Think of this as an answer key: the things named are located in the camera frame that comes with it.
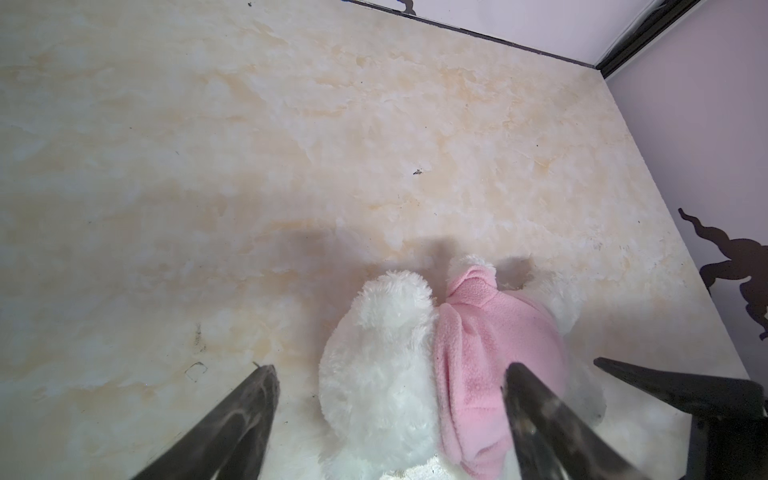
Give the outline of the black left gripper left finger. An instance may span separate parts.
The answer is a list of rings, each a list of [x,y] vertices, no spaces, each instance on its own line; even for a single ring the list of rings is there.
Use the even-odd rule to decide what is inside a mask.
[[[280,396],[272,365],[257,367],[137,479],[256,479]]]

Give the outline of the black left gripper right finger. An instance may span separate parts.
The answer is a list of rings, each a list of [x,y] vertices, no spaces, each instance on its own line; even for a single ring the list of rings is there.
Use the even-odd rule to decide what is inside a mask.
[[[502,388],[523,479],[643,479],[527,366],[512,363]]]

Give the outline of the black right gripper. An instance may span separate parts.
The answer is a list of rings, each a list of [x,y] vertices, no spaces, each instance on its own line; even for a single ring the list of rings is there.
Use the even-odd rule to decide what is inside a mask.
[[[760,384],[654,370],[604,357],[593,363],[624,383],[694,416],[684,479],[767,478],[767,418]]]

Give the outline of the pink teddy hoodie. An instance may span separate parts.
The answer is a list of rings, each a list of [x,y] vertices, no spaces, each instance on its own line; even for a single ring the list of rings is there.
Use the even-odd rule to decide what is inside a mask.
[[[433,358],[442,452],[474,479],[497,479],[513,446],[501,391],[506,369],[522,363],[563,394],[562,336],[546,307],[501,290],[495,268],[473,258],[452,268],[438,313]]]

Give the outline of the white teddy bear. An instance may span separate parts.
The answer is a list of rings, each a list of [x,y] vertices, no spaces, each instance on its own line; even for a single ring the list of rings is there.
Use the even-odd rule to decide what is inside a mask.
[[[493,266],[501,290],[526,294],[547,308],[567,360],[566,390],[557,395],[588,425],[601,422],[603,390],[565,342],[582,306],[575,286],[529,258],[493,264],[458,256],[449,263],[442,301],[422,275],[390,271],[364,284],[330,336],[319,364],[320,408],[330,428],[323,459],[328,478],[377,479],[435,456],[463,470],[441,449],[433,347],[449,274],[468,258]]]

